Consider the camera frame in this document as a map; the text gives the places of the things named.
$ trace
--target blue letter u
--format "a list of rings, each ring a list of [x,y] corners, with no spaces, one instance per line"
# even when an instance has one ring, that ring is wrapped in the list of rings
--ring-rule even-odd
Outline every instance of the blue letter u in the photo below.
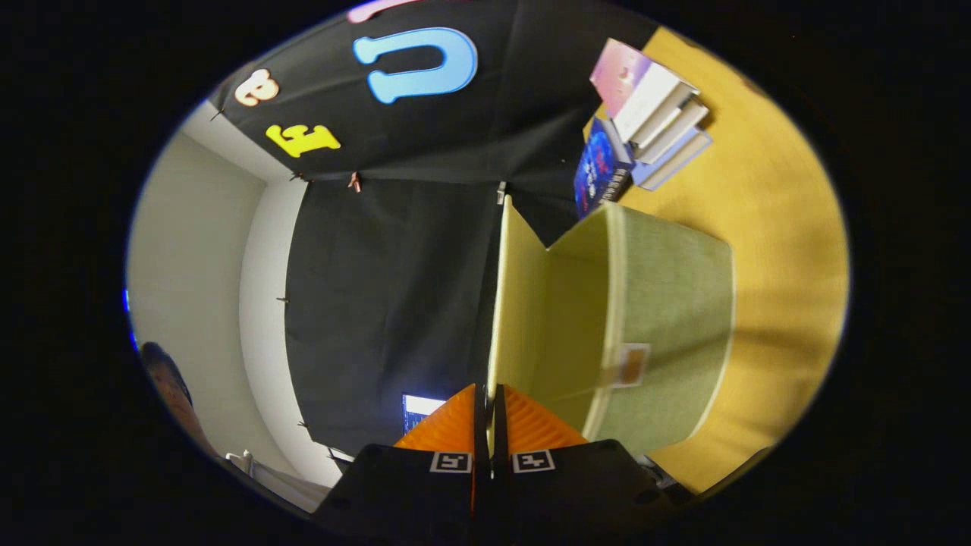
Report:
[[[375,98],[391,104],[398,97],[437,95],[462,89],[476,74],[479,54],[468,36],[454,28],[432,27],[409,30],[383,38],[358,38],[352,49],[363,64],[371,64],[381,55],[419,46],[434,46],[442,51],[441,66],[386,74],[375,70],[367,83]]]

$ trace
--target clothespin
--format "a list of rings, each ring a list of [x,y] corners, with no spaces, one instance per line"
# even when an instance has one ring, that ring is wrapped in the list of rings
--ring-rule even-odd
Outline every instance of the clothespin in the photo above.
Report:
[[[357,176],[357,171],[351,173],[351,181],[348,182],[348,188],[354,186],[354,191],[361,193],[361,179]]]

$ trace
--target book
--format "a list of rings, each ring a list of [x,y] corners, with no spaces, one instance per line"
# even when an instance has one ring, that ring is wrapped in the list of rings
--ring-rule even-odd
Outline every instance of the book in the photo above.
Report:
[[[712,143],[712,137],[694,126],[654,163],[636,161],[630,176],[637,186],[654,191],[695,159]]]
[[[622,141],[645,148],[678,115],[698,88],[666,66],[652,62],[648,72],[614,116]]]
[[[590,82],[603,100],[607,115],[616,116],[648,72],[651,60],[624,42],[608,38],[590,73]]]
[[[630,187],[634,159],[609,119],[593,119],[573,178],[577,215],[582,219],[604,201],[617,201]]]
[[[697,96],[692,96],[687,100],[677,117],[657,135],[650,146],[634,152],[635,158],[645,163],[657,162],[676,142],[681,140],[681,137],[685,136],[685,133],[707,115],[708,107],[701,104]]]

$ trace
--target yellow floor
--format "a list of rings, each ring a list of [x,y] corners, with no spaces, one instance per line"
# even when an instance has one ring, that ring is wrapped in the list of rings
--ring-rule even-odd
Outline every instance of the yellow floor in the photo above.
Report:
[[[701,492],[808,407],[842,331],[848,246],[824,168],[779,107],[667,29],[644,52],[701,89],[714,142],[657,191],[632,188],[620,204],[717,237],[735,260],[734,334],[707,419],[688,440],[648,454]]]

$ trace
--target white wall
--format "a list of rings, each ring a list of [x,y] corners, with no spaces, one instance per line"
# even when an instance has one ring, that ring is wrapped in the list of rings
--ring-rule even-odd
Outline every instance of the white wall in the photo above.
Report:
[[[179,133],[159,157],[132,226],[128,296],[138,342],[179,365],[221,453],[249,450],[295,474],[264,424],[243,362],[240,275],[266,184]]]
[[[297,425],[303,415],[286,357],[284,304],[276,299],[285,295],[290,241],[307,184],[292,181],[289,169],[224,116],[217,116],[209,102],[185,120],[183,131],[268,185],[252,218],[243,256],[239,290],[243,361],[256,407],[287,460],[305,480],[331,487],[340,479],[340,469],[327,449]]]
[[[240,333],[253,396],[287,458],[309,481],[333,486],[340,479],[327,449],[297,423],[303,421],[286,359],[283,297],[286,264],[307,183],[270,184],[252,219],[240,284]]]

